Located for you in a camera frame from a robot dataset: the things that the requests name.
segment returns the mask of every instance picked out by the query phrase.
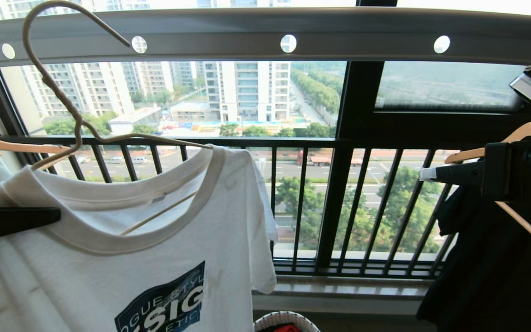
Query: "white van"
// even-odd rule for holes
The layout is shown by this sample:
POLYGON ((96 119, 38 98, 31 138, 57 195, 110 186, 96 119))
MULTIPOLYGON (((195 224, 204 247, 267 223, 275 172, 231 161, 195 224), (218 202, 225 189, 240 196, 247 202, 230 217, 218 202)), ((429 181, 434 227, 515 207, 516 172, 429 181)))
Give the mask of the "white van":
POLYGON ((110 164, 122 164, 123 162, 123 157, 112 157, 112 159, 110 159, 110 164))
POLYGON ((139 156, 132 159, 133 164, 146 164, 149 160, 147 157, 139 156))

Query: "street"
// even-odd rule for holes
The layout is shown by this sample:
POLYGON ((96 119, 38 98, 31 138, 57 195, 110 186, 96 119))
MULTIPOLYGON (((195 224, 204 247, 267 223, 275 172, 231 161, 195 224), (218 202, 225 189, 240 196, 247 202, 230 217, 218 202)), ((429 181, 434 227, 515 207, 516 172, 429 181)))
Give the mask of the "street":
POLYGON ((301 113, 303 114, 304 118, 308 122, 318 122, 319 124, 322 124, 324 126, 327 125, 325 123, 325 120, 323 120, 317 111, 314 110, 314 108, 306 103, 306 100, 304 100, 304 96, 299 90, 299 88, 296 86, 293 80, 290 81, 290 92, 293 93, 296 97, 295 101, 292 101, 290 103, 290 109, 293 110, 295 105, 301 105, 301 113))

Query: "truck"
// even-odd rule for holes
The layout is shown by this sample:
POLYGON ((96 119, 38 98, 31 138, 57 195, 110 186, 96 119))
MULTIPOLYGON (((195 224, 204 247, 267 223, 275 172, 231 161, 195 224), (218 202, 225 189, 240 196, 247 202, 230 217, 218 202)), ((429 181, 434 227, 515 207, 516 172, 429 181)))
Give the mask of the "truck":
MULTIPOLYGON (((304 154, 303 150, 299 150, 299 153, 296 156, 296 164, 299 166, 302 165, 303 154, 304 154)), ((330 166, 331 157, 310 155, 307 157, 307 165, 330 166)), ((362 166, 362 159, 352 158, 352 166, 362 166)))

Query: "laundry basket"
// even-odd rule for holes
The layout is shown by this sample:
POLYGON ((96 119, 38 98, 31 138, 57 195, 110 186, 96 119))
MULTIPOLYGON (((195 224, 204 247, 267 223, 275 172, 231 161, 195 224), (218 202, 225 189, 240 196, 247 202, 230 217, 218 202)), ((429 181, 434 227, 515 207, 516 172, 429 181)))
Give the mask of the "laundry basket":
POLYGON ((292 311, 276 311, 261 317, 253 323, 253 330, 259 332, 270 326, 280 324, 294 324, 301 332, 321 332, 319 329, 306 317, 301 314, 293 313, 292 311))

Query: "apartment building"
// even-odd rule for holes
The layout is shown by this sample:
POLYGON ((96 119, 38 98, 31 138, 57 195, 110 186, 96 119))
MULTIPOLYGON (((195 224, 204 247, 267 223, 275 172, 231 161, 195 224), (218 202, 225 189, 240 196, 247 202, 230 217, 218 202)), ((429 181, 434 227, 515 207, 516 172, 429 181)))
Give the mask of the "apartment building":
MULTIPOLYGON (((0 0, 1 18, 21 18, 41 0, 0 0)), ((104 10, 105 1, 74 0, 92 11, 104 10)), ((68 8, 50 8, 42 15, 72 13, 68 8)), ((130 100, 129 88, 120 64, 116 63, 72 63, 46 65, 53 80, 65 92, 73 105, 84 113, 101 116, 114 111, 118 114, 131 113, 134 106, 130 100)), ((67 109, 41 80, 41 74, 32 65, 21 67, 24 79, 34 99, 40 118, 46 116, 68 116, 67 109)))
POLYGON ((198 77, 196 61, 172 61, 169 64, 174 85, 180 84, 184 88, 192 89, 195 87, 198 77))
POLYGON ((173 91, 171 68, 167 61, 123 62, 128 91, 144 95, 161 90, 173 91))
MULTIPOLYGON (((200 8, 289 6, 288 0, 198 0, 200 8)), ((282 38, 282 48, 292 40, 282 38)), ((289 61, 204 61, 210 118, 275 121, 289 117, 289 61)))

